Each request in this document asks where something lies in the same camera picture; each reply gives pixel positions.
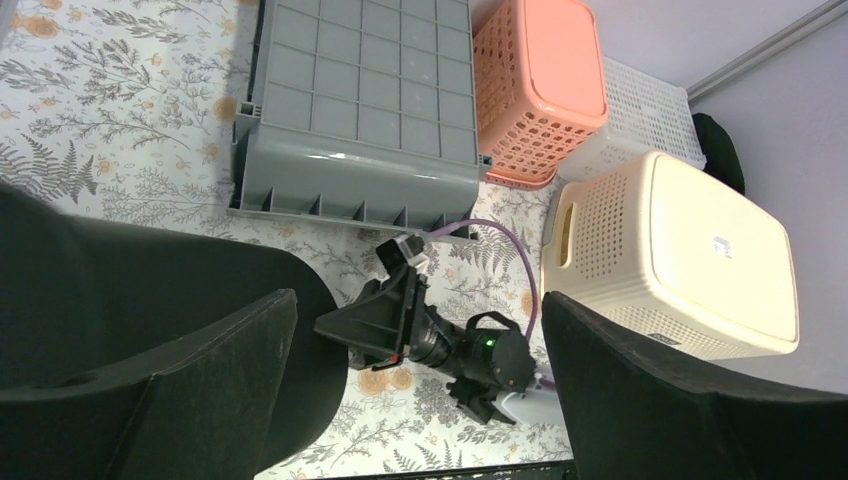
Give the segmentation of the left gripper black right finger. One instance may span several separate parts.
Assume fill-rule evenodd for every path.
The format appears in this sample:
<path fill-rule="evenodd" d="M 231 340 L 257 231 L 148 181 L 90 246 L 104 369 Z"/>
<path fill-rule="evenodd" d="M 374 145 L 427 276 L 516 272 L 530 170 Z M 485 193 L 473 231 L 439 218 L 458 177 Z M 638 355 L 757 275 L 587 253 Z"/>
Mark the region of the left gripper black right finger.
<path fill-rule="evenodd" d="M 843 479 L 847 398 L 735 372 L 559 292 L 541 326 L 582 479 Z"/>

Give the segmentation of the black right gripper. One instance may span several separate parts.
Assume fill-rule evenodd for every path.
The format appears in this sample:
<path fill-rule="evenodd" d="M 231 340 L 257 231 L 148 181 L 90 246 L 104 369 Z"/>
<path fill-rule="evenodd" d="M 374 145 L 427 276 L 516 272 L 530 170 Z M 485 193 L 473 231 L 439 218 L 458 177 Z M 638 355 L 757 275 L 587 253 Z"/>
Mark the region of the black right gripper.
<path fill-rule="evenodd" d="M 426 302 L 428 289 L 428 278 L 412 271 L 370 280 L 355 302 L 318 317 L 314 330 L 359 351 L 362 370 L 385 370 L 408 360 L 459 375 L 464 330 Z"/>

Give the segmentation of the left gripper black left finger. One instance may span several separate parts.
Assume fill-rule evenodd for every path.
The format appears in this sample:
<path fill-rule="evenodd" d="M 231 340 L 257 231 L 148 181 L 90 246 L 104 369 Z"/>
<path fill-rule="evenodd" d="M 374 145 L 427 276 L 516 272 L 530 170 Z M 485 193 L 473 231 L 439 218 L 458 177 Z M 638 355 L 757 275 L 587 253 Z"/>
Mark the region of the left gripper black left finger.
<path fill-rule="evenodd" d="M 249 479 L 297 323 L 280 290 L 62 383 L 1 394 L 5 479 Z"/>

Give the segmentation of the black cylindrical bin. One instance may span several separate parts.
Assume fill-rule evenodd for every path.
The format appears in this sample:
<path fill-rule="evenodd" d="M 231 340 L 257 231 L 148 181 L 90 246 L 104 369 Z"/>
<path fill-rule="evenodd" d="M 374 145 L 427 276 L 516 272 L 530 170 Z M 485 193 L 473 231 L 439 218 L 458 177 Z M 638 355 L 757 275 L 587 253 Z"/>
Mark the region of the black cylindrical bin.
<path fill-rule="evenodd" d="M 320 276 L 283 250 L 72 217 L 3 186 L 1 394 L 120 362 L 280 290 L 294 292 L 297 323 L 252 477 L 317 440 L 340 406 L 347 351 L 314 330 L 336 307 Z"/>

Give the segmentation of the cream plastic laundry basket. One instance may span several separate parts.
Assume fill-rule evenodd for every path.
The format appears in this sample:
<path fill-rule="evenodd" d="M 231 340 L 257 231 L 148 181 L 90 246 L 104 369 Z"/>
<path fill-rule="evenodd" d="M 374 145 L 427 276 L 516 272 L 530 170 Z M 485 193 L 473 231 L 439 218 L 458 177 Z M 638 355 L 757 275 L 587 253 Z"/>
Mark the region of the cream plastic laundry basket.
<path fill-rule="evenodd" d="M 786 355 L 799 345 L 784 226 L 670 155 L 565 184 L 542 243 L 543 292 L 695 357 Z"/>

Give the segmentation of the grey plastic storage bin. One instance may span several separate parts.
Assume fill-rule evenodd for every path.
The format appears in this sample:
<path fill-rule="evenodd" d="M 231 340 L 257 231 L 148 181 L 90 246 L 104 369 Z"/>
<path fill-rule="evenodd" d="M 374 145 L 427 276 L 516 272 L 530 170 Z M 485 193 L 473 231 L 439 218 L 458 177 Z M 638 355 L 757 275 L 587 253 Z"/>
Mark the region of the grey plastic storage bin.
<path fill-rule="evenodd" d="M 465 1 L 264 1 L 232 127 L 231 208 L 359 228 L 468 219 L 478 151 Z"/>

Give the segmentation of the white perforated plastic basket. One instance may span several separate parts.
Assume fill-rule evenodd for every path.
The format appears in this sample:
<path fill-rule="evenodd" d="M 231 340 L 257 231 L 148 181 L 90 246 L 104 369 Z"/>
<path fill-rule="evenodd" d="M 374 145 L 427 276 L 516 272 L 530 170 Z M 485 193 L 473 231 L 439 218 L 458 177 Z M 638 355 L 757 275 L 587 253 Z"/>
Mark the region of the white perforated plastic basket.
<path fill-rule="evenodd" d="M 559 165 L 565 181 L 583 181 L 645 153 L 658 151 L 702 170 L 700 147 L 685 89 L 608 57 L 606 123 Z"/>

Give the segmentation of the pink perforated plastic basket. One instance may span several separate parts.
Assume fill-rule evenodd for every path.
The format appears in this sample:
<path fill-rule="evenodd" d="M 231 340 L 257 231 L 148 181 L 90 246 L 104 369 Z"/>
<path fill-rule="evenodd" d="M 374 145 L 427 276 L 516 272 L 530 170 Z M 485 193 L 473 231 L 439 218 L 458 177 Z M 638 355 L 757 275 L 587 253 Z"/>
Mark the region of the pink perforated plastic basket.
<path fill-rule="evenodd" d="M 505 1 L 473 38 L 484 181 L 537 190 L 607 121 L 603 56 L 581 1 Z"/>

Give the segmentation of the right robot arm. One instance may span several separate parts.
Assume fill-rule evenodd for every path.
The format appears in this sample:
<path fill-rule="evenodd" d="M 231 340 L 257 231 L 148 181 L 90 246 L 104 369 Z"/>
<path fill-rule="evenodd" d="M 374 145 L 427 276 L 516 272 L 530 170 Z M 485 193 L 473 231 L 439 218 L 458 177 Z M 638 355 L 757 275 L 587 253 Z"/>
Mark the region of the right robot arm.
<path fill-rule="evenodd" d="M 448 395 L 477 423 L 563 424 L 553 373 L 532 358 L 516 322 L 490 311 L 458 326 L 427 304 L 427 289 L 426 276 L 413 269 L 372 280 L 314 330 L 346 346 L 355 370 L 411 362 L 448 376 Z"/>

